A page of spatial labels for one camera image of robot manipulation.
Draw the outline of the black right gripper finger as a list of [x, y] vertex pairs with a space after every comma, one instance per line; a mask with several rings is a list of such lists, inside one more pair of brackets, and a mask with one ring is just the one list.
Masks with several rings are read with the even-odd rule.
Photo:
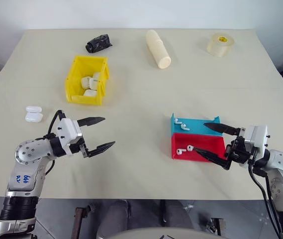
[[218, 133], [225, 133], [225, 134], [235, 135], [235, 136], [238, 136], [240, 133], [239, 128], [234, 128], [229, 125], [222, 124], [222, 123], [206, 122], [204, 123], [204, 126]]
[[229, 160], [225, 160], [220, 158], [217, 154], [194, 147], [193, 148], [198, 154], [200, 154], [203, 158], [207, 159], [208, 161], [221, 166], [223, 169], [229, 169], [231, 162]]

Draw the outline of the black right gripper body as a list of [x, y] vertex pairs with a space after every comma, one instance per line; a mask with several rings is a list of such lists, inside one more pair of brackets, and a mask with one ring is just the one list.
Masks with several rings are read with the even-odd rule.
[[224, 156], [226, 158], [223, 169], [229, 169], [232, 162], [244, 165], [251, 156], [254, 157], [255, 147], [245, 142], [247, 131], [245, 128], [226, 128], [225, 134], [234, 135], [236, 138], [226, 146]]

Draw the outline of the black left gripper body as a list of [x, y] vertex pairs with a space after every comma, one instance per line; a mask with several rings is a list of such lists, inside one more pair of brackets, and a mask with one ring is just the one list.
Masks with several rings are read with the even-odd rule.
[[89, 157], [90, 153], [86, 147], [85, 140], [81, 137], [76, 143], [72, 143], [69, 146], [71, 153], [81, 153], [83, 158]]

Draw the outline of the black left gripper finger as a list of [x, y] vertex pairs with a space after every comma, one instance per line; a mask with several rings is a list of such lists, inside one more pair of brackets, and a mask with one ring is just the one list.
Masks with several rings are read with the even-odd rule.
[[99, 155], [99, 154], [105, 152], [106, 150], [108, 150], [114, 144], [115, 144], [115, 141], [108, 142], [108, 143], [99, 145], [96, 149], [94, 149], [92, 151], [88, 151], [88, 149], [85, 148], [85, 150], [86, 150], [86, 157], [94, 157], [96, 155]]
[[79, 126], [90, 126], [105, 120], [104, 117], [88, 117], [77, 120]]

